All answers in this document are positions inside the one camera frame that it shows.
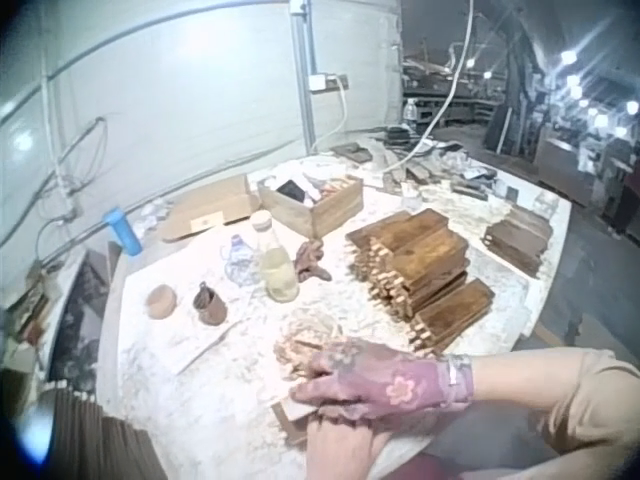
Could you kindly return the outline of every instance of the person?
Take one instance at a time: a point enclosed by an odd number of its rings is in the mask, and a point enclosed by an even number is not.
[[[608,351],[567,347],[423,359],[348,339],[318,352],[308,367],[313,379],[291,396],[319,406],[308,427],[309,480],[367,478],[389,438],[376,430],[377,419],[459,403],[510,401],[540,411],[542,433],[561,454],[523,472],[463,473],[465,480],[612,478],[640,440],[640,373]],[[440,475],[412,478],[452,478]]]
[[[640,152],[638,150],[636,147],[636,152],[632,155],[636,158],[633,172],[624,179],[620,201],[611,219],[611,227],[609,227],[609,233],[618,240],[625,234],[640,208],[640,161],[637,155]]]

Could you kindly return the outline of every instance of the wrist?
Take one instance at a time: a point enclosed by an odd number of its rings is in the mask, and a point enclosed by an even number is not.
[[[469,403],[473,397],[473,373],[468,357],[420,359],[415,361],[412,370],[418,378],[416,400],[420,408]]]

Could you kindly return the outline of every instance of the pink floral glove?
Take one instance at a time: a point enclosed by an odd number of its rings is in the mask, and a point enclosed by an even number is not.
[[[379,418],[468,402],[473,395],[470,365],[419,359],[355,338],[315,354],[309,370],[320,376],[294,387],[291,398],[318,405],[328,417]]]

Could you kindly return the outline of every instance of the hand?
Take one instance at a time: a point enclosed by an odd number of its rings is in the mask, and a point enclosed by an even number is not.
[[[319,378],[293,388],[291,398],[320,407],[319,413],[349,420],[410,413],[467,402],[473,393],[469,368],[449,385],[449,363],[419,359],[359,339],[330,345],[308,366]]]
[[[307,479],[365,480],[390,436],[368,422],[314,416],[307,426]]]

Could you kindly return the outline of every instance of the yellow liquid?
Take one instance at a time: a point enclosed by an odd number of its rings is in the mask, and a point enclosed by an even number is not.
[[[298,278],[293,262],[284,248],[273,248],[262,255],[260,273],[265,281],[267,294],[276,302],[291,302],[298,296]]]

